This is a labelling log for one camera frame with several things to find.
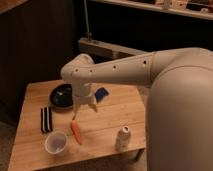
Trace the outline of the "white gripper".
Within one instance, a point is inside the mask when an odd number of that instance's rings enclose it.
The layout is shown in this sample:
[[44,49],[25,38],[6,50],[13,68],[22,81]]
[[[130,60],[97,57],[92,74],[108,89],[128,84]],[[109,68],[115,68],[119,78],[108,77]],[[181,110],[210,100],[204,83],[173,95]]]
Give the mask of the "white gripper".
[[88,105],[95,112],[98,112],[97,106],[92,104],[94,102],[94,95],[92,92],[91,83],[73,84],[72,85],[72,99],[73,99],[73,118],[76,119],[79,106]]

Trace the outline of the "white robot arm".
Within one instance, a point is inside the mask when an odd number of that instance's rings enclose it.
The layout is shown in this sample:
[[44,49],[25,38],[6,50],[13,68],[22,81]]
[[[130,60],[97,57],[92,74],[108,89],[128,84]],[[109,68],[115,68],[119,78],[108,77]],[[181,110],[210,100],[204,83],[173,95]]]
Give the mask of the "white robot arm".
[[170,49],[99,64],[80,54],[61,77],[76,108],[93,102],[93,83],[149,87],[147,171],[213,171],[213,51]]

